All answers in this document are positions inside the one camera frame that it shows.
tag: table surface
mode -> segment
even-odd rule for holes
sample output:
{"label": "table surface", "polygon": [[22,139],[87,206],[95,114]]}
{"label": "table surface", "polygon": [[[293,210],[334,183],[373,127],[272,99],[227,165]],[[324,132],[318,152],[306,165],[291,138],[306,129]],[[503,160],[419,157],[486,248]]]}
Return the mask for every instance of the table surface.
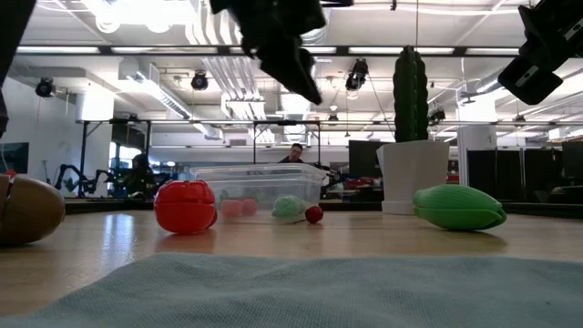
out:
{"label": "table surface", "polygon": [[172,235],[152,211],[67,216],[50,237],[0,248],[0,315],[27,313],[162,251],[282,258],[503,255],[583,261],[583,221],[514,216],[483,232],[443,231],[415,217],[327,212],[322,224],[283,224],[267,213]]}

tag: plastic container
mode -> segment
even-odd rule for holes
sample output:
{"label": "plastic container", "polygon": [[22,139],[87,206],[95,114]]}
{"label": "plastic container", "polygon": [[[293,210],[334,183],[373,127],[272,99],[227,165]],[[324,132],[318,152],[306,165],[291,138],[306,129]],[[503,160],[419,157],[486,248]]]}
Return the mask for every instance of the plastic container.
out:
{"label": "plastic container", "polygon": [[306,204],[320,202],[326,172],[307,164],[257,164],[193,168],[197,180],[212,189],[217,208],[223,200],[255,200],[258,210],[272,210],[281,196],[296,196]]}

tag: ceiling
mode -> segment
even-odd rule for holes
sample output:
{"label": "ceiling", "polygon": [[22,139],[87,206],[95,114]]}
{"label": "ceiling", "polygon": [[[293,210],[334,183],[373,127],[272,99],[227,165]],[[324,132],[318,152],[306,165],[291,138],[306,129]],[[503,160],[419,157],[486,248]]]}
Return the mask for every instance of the ceiling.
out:
{"label": "ceiling", "polygon": [[[111,34],[99,31],[96,17],[87,11],[83,1],[38,0],[37,8],[30,20],[23,45],[188,45],[184,25],[174,25],[166,33],[153,33],[144,25],[121,25]],[[154,0],[145,0],[144,6]],[[414,11],[415,1],[399,1],[397,12],[388,10],[390,1],[356,0],[356,5],[346,9],[333,9],[329,15],[325,45],[350,46],[521,46],[525,42],[522,23],[518,14],[507,15],[465,15],[468,11],[508,11],[518,5],[537,1],[528,0],[423,0],[419,2],[423,10],[436,10],[447,15],[435,15]],[[182,3],[186,0],[162,0],[163,4]],[[348,99],[343,87],[347,71],[354,63],[354,57],[319,56],[316,82],[322,92],[323,103],[312,106],[308,118],[327,119],[330,107],[336,106],[340,120],[382,119],[383,114],[393,113],[394,57],[366,57],[370,69],[370,79],[362,87],[357,99]],[[146,94],[131,92],[128,81],[119,77],[119,63],[122,57],[115,56],[19,56],[15,65],[25,67],[82,67],[118,89],[126,100],[118,101],[117,111],[133,111],[143,118],[164,118],[166,108],[155,98]],[[224,119],[220,111],[223,92],[210,79],[205,91],[194,91],[189,82],[197,70],[208,70],[201,57],[140,56],[136,57],[141,67],[154,65],[160,71],[160,83],[170,89],[180,101],[191,107],[199,118]],[[425,60],[430,81],[429,97],[434,99],[432,108],[443,108],[448,119],[456,119],[457,104],[454,90],[464,81],[478,80],[493,75],[510,62],[510,58],[457,58],[431,57]],[[564,77],[577,72],[583,59],[571,59],[557,72]],[[279,84],[258,69],[251,62],[251,71],[257,87],[265,100],[265,112],[273,115],[281,107]],[[583,91],[583,81],[575,74],[565,85],[549,97],[541,106],[551,105],[563,97]],[[532,107],[500,92],[496,100],[499,119],[511,119],[518,113]],[[548,111],[537,113],[532,119],[551,120],[565,115],[583,116],[583,103],[571,102]],[[531,129],[544,132],[546,129]]]}

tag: green cactus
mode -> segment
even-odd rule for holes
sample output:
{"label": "green cactus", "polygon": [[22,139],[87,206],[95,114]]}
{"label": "green cactus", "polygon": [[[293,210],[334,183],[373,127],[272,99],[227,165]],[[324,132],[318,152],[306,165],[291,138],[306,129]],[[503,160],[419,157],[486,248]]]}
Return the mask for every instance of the green cactus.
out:
{"label": "green cactus", "polygon": [[425,63],[412,46],[406,46],[399,55],[393,83],[396,142],[428,139],[429,106]]}

